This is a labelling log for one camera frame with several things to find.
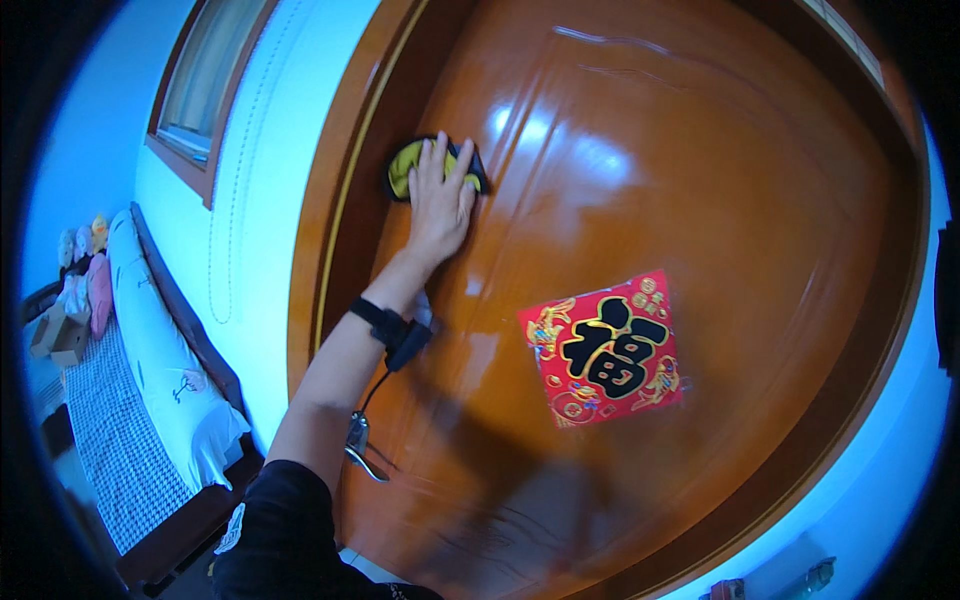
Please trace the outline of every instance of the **door frame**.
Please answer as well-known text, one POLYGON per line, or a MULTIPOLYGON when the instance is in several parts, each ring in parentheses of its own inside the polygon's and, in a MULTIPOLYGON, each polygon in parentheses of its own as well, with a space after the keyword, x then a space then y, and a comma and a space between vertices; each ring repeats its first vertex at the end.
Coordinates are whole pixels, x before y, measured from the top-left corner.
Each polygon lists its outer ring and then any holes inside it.
MULTIPOLYGON (((900 355, 919 295, 929 222, 926 149, 919 111, 911 104, 904 114, 903 106, 890 99, 909 98, 905 89, 889 89, 902 87, 902 79, 888 82, 885 92, 803 0, 731 1, 797 49, 855 107, 894 165, 896 200, 888 207, 876 268, 848 342, 780 446, 688 531, 570 597, 636 597, 679 588, 785 516, 832 467, 869 415, 900 355)), ((390 207, 381 194, 380 169, 397 143, 416 133, 445 58, 475 4, 383 0, 348 64, 303 197, 287 334, 291 397, 320 342, 370 281, 390 207)), ((339 521, 343 503, 337 498, 335 505, 339 521)))

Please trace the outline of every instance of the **hand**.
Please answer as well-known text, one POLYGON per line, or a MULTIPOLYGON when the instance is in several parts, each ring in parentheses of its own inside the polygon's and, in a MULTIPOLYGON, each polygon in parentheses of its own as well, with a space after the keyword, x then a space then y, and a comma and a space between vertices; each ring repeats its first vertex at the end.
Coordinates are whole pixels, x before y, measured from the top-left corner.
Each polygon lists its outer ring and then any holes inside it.
POLYGON ((446 143, 444 132, 437 135, 436 143, 424 140, 420 167, 411 169, 409 175, 413 217, 406 250, 431 271, 464 243, 476 200, 473 185, 464 183, 473 158, 473 140, 464 142, 456 166, 444 180, 446 143))

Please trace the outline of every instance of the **wooden door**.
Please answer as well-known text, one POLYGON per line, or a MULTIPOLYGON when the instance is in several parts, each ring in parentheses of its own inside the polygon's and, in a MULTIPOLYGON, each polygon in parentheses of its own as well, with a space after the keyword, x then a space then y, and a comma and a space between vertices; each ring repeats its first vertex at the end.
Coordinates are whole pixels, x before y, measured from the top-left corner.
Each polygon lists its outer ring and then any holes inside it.
MULTIPOLYGON (((449 598, 573 593, 694 526, 804 414, 864 302, 889 162, 724 2, 481 2, 439 129, 477 141, 494 192, 428 287, 443 329, 371 404, 392 481, 346 469, 342 539, 449 598), (660 268, 684 402, 557 430, 515 313, 660 268)), ((392 206, 374 272, 408 227, 392 206)))

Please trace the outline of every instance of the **cable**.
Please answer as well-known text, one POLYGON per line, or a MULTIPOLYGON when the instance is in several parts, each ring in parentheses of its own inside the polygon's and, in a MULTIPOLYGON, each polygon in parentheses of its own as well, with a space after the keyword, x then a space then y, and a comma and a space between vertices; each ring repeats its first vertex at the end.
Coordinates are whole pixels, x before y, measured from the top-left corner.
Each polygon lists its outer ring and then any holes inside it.
POLYGON ((380 380, 376 382, 376 385, 374 385, 374 386, 373 386, 373 389, 370 390, 370 393, 367 394, 367 399, 364 401, 363 407, 362 407, 362 408, 360 409, 360 411, 359 411, 360 413, 366 412, 366 410, 367 410, 367 405, 370 404, 370 399, 373 397, 374 394, 376 394, 376 391, 377 391, 377 389, 380 387, 380 384, 387 380, 387 377, 390 376, 390 373, 391 373, 391 372, 389 372, 389 371, 383 373, 383 376, 380 377, 380 380))

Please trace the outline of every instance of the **checkered bedsheet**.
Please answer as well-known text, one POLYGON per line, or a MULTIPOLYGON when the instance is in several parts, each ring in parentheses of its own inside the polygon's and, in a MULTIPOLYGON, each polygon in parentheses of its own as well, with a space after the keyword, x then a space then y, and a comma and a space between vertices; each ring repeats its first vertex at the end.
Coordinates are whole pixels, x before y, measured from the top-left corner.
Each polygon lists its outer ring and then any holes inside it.
POLYGON ((66 370, 66 404, 97 510, 126 554, 191 493, 150 421, 114 317, 102 340, 90 338, 83 362, 66 370))

